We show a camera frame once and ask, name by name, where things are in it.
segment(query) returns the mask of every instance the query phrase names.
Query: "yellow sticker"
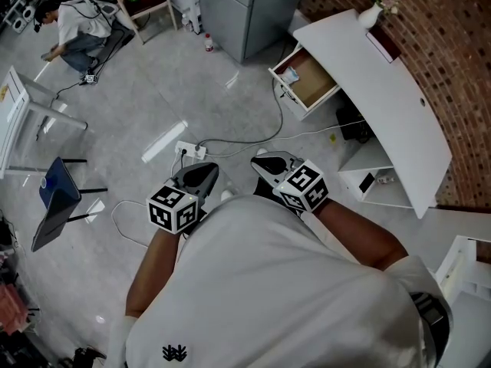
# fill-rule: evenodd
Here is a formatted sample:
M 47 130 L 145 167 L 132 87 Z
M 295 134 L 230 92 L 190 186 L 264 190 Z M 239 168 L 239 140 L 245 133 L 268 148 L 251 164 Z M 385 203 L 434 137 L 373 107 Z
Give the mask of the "yellow sticker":
M 7 94 L 8 91 L 8 85 L 6 84 L 4 87 L 2 87 L 2 90 L 0 90 L 0 102 L 3 102 L 5 99 L 5 95 Z

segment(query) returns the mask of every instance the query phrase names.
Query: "chair leg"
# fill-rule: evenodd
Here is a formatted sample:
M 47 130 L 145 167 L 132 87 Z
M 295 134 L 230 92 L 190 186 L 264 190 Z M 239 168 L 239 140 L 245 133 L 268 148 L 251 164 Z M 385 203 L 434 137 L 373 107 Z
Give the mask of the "chair leg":
M 79 219 L 84 219 L 84 218 L 88 218 L 90 217 L 92 214 L 83 214 L 83 215 L 79 215 L 77 217 L 72 217 L 72 218 L 69 218 L 67 223 L 69 222 L 73 222 L 73 221 L 78 221 Z
M 174 30 L 177 31 L 177 23 L 176 23 L 176 17 L 174 16 L 174 8 L 172 7 L 172 3 L 170 2 L 170 0 L 167 0 L 167 7 L 169 7 L 169 13 L 170 13 L 170 17 L 172 18 Z
M 86 159 L 63 158 L 64 163 L 87 163 Z
M 131 18 L 130 14 L 128 14 L 128 10 L 126 10 L 126 7 L 124 6 L 124 0 L 117 0 L 117 2 L 118 2 L 119 6 L 121 8 L 121 11 L 124 12 L 124 14 L 126 15 L 127 19 L 131 22 L 131 26 L 133 27 L 133 31 L 136 33 L 136 35 L 140 39 L 141 44 L 142 45 L 145 45 L 145 41 L 143 41 L 143 38 L 141 38 L 141 34 L 138 31 L 137 26 L 133 22 L 133 19 Z
M 107 192 L 107 188 L 97 188 L 97 189 L 79 189 L 79 193 L 82 195 L 84 193 L 97 193 L 97 192 Z

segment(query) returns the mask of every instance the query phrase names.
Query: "red cloth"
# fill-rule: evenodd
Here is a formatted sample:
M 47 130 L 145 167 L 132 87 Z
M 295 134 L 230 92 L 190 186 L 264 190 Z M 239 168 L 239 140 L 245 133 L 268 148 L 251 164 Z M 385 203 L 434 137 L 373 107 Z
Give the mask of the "red cloth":
M 8 335 L 22 329 L 28 318 L 28 309 L 13 284 L 0 285 L 0 323 Z

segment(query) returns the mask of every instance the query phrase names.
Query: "chair backrest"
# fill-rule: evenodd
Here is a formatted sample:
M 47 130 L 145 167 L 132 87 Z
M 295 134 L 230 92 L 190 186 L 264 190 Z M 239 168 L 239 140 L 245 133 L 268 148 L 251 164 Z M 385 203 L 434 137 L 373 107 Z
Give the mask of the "chair backrest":
M 77 208 L 81 198 L 72 198 L 63 189 L 53 192 L 44 219 L 32 241 L 31 251 L 36 252 L 46 244 L 55 240 L 62 232 L 71 213 Z

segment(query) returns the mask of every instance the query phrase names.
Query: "chair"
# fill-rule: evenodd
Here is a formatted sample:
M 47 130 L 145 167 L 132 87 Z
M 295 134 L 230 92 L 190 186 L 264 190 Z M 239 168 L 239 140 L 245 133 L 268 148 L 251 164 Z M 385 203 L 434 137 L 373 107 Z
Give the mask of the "chair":
M 39 188 L 39 195 L 46 207 L 46 215 L 38 226 L 32 241 L 31 251 L 36 252 L 55 240 L 63 232 L 67 222 L 90 217 L 83 214 L 70 218 L 83 194 L 106 192 L 107 188 L 78 189 L 65 163 L 86 163 L 86 159 L 61 159 L 58 157 L 46 172 L 46 185 Z
M 135 25 L 133 20 L 150 14 L 151 12 L 168 7 L 170 17 L 172 18 L 172 23 L 174 24 L 174 28 L 177 30 L 176 17 L 174 16 L 174 11 L 170 0 L 136 0 L 134 2 L 130 0 L 117 0 L 117 2 L 121 7 L 121 10 L 130 20 L 133 30 L 137 34 L 142 44 L 145 44 L 145 41 L 142 39 L 141 34 L 138 31 L 138 27 Z

